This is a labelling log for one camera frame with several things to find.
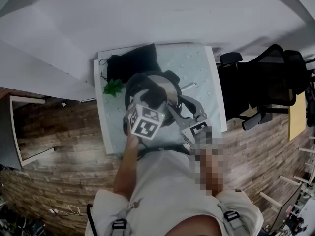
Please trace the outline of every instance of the hand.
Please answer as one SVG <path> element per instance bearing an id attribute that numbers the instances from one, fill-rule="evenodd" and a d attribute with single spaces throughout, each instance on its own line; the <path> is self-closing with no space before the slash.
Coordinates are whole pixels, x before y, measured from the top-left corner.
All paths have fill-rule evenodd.
<path id="1" fill-rule="evenodd" d="M 127 126 L 128 126 L 128 136 L 127 136 L 126 148 L 137 148 L 139 145 L 139 138 L 131 133 L 129 120 L 127 121 Z"/>

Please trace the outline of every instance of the white shirt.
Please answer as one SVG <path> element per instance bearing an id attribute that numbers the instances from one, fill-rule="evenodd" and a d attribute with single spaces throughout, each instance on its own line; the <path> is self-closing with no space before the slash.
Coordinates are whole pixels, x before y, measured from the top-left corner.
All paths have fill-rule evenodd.
<path id="1" fill-rule="evenodd" d="M 262 214 L 244 192 L 223 191 L 213 197 L 198 184 L 200 163 L 193 157 L 174 151 L 151 152 L 137 162 L 137 183 L 130 202 L 123 196 L 106 190 L 96 194 L 92 218 L 99 236 L 117 219 L 117 214 L 134 202 L 127 214 L 133 236 L 163 236 L 185 219 L 196 215 L 216 218 L 222 236 L 228 236 L 223 224 L 220 202 L 228 209 L 244 214 L 244 223 L 251 235 L 257 235 L 263 222 Z M 93 236 L 88 222 L 86 236 Z"/>

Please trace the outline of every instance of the wooden floor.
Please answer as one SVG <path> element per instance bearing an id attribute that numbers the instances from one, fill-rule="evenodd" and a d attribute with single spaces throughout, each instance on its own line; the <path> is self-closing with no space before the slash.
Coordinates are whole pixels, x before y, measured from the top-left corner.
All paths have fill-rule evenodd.
<path id="1" fill-rule="evenodd" d="M 14 112 L 17 137 L 25 159 L 51 147 L 55 152 L 35 161 L 22 171 L 0 173 L 1 192 L 11 207 L 27 217 L 42 217 L 49 235 L 84 235 L 87 217 L 52 217 L 48 210 L 69 212 L 67 205 L 92 204 L 101 188 L 112 190 L 119 160 L 105 156 L 95 101 L 77 103 L 48 99 L 44 105 L 27 105 Z M 243 189 L 264 214 L 265 224 L 275 219 L 269 203 L 259 196 L 267 195 L 284 202 L 294 187 L 278 180 L 279 175 L 293 179 L 303 176 L 310 148 L 307 129 L 288 142 L 288 116 L 274 116 L 272 122 L 243 131 L 241 122 L 228 122 L 224 135 L 229 158 L 226 186 Z"/>

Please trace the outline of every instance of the white table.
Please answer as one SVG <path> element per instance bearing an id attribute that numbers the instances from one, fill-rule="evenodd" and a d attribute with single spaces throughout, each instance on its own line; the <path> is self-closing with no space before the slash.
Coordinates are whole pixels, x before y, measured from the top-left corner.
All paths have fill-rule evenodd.
<path id="1" fill-rule="evenodd" d="M 98 60 L 94 61 L 95 90 L 99 119 L 102 135 L 105 143 L 106 153 L 123 153 L 126 143 L 126 136 L 123 132 L 123 117 L 126 114 L 125 88 L 117 98 L 102 94 L 102 88 L 107 82 L 100 77 L 101 71 L 106 77 L 107 64 L 105 60 L 111 55 L 122 55 L 132 49 L 122 48 L 98 53 Z M 218 75 L 215 58 L 210 46 L 199 44 L 171 44 L 156 45 L 157 62 L 162 71 L 172 70 L 180 77 L 179 86 L 182 88 L 191 82 L 198 84 L 198 87 L 186 90 L 183 94 L 195 98 L 203 105 L 205 112 L 210 119 L 212 126 L 221 132 L 226 131 L 226 119 L 222 90 Z M 189 112 L 183 107 L 183 116 Z M 176 123 L 159 130 L 153 142 L 144 141 L 147 146 L 156 144 L 172 145 L 184 143 Z"/>

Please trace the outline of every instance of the black office chair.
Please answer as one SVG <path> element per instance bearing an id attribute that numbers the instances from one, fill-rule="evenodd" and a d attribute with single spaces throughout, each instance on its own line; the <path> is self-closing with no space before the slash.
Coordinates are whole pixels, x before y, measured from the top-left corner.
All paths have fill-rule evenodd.
<path id="1" fill-rule="evenodd" d="M 270 46 L 257 58 L 241 63 L 239 53 L 220 56 L 218 68 L 226 120 L 242 119 L 242 127 L 248 130 L 272 120 L 272 113 L 288 113 L 288 108 L 272 108 L 271 105 L 293 106 L 296 95 L 308 87 L 308 73 L 301 54 L 283 51 L 279 45 Z M 257 107 L 251 117 L 241 113 Z"/>

